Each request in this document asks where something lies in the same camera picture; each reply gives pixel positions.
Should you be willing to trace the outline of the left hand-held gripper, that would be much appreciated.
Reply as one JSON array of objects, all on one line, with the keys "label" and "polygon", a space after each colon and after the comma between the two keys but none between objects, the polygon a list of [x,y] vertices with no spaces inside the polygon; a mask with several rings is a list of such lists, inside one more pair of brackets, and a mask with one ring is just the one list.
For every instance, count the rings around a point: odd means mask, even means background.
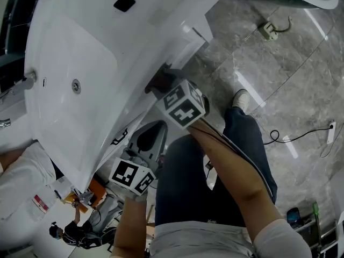
[{"label": "left hand-held gripper", "polygon": [[136,130],[128,147],[115,158],[109,180],[135,195],[143,195],[156,180],[167,134],[165,121],[150,122]]}]

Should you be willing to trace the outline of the person's left hand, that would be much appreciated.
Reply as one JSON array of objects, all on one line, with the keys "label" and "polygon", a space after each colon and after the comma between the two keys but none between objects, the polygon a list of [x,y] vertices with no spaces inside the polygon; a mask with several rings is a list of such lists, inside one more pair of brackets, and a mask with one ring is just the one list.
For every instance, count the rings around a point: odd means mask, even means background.
[{"label": "person's left hand", "polygon": [[125,191],[125,196],[135,202],[145,202],[147,200],[147,190],[142,195],[137,195],[130,190]]}]

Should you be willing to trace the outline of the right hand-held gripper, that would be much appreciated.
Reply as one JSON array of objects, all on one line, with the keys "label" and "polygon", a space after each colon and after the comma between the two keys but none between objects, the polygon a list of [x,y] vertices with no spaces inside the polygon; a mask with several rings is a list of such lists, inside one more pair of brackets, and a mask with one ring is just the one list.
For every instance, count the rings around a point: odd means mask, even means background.
[{"label": "right hand-held gripper", "polygon": [[204,98],[200,90],[185,80],[180,69],[168,69],[172,78],[172,90],[156,104],[157,108],[179,128],[185,129],[205,115]]}]

